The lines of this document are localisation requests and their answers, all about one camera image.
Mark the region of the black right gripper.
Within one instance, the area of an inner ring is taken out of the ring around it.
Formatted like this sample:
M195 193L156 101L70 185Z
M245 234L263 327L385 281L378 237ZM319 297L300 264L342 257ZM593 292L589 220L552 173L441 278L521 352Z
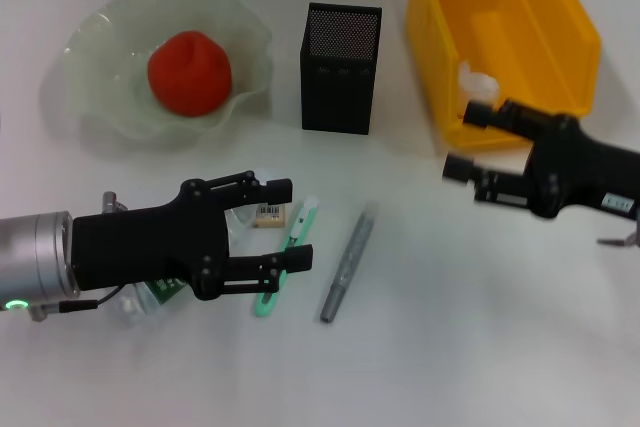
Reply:
M472 183L476 202L529 206L546 219L573 205L627 219L640 214L640 153L595 140L576 118L553 116L538 135L538 114L532 108L507 100L494 110L489 104L469 101L463 123L534 140L524 176L447 155L442 177Z

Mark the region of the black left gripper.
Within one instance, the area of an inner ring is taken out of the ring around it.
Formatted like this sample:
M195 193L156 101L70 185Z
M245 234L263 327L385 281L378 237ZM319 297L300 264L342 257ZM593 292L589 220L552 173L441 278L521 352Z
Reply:
M313 247L229 258L223 209L280 205L292 198L290 179L262 184L253 171L244 171L209 181L187 180L164 205L77 217L71 241L75 280L81 290L90 291L176 278L200 300L277 293L283 273L312 268Z

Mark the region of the white paper ball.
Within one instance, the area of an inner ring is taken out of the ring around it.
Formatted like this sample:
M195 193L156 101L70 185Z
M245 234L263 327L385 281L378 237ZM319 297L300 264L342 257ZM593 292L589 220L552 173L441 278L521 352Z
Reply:
M500 97L500 86L496 79L471 69L468 61L463 61L458 69L457 113L464 115L470 101L494 105Z

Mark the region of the clear green-label water bottle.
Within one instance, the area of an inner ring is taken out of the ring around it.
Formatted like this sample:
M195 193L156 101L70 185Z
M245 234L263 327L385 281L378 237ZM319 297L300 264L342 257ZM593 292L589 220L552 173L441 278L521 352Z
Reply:
M229 250L235 254L248 237L256 217L255 207L239 207L227 211L225 215ZM133 326L162 312L164 306L182 291L190 291L190 287L179 279L135 283L125 286L106 303L106 307L119 321Z

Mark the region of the red tomato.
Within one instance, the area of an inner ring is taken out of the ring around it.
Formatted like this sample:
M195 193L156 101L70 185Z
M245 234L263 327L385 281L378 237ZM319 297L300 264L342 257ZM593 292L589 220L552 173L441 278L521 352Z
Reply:
M232 90L226 52L199 31L180 32L156 49L147 63L147 78L161 106L183 117L215 112Z

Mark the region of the beige eraser with barcode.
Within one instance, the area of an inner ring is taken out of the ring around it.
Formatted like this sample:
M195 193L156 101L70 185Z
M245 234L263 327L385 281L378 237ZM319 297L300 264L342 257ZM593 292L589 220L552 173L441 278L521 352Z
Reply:
M256 208L255 228L283 228L286 225L286 205L268 203L259 204Z

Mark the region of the green utility knife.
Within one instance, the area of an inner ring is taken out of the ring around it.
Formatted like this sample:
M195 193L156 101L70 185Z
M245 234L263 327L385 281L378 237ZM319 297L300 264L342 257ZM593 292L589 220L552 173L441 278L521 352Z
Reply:
M314 196L308 196L303 202L298 203L289 217L286 234L281 251L291 247L301 246L311 229L318 210L319 201ZM279 292L258 294L254 302L254 315L258 318L266 318L271 315L277 303Z

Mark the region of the grey pen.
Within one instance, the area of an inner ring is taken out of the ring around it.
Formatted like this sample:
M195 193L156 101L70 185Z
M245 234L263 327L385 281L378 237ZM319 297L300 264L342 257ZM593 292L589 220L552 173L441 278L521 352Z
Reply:
M360 264L378 212L379 204L377 202L368 202L354 226L320 313L320 320L325 324L331 324L336 317Z

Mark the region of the black mesh pen holder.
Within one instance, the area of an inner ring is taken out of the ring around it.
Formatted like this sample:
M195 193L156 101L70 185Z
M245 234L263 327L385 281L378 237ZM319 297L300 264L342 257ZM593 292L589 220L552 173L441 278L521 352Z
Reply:
M369 133L382 9L309 4L300 50L305 130Z

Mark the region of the pale green glass fruit plate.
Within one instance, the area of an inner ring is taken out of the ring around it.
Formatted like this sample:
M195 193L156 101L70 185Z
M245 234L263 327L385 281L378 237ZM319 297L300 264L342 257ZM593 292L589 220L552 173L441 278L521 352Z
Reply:
M214 112L185 117L152 93L147 66L171 37L198 31L230 61L230 95ZM240 0L111 0L73 32L62 53L67 106L122 136L147 140L222 128L233 111L270 88L272 35Z

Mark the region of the yellow plastic bin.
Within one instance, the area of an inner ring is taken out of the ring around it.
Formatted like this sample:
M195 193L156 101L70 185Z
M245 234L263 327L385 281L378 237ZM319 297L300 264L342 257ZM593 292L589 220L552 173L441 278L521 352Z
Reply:
M464 62L497 81L501 100L577 117L592 110L601 41L579 0L408 0L406 28L431 120L456 149L525 143L463 124Z

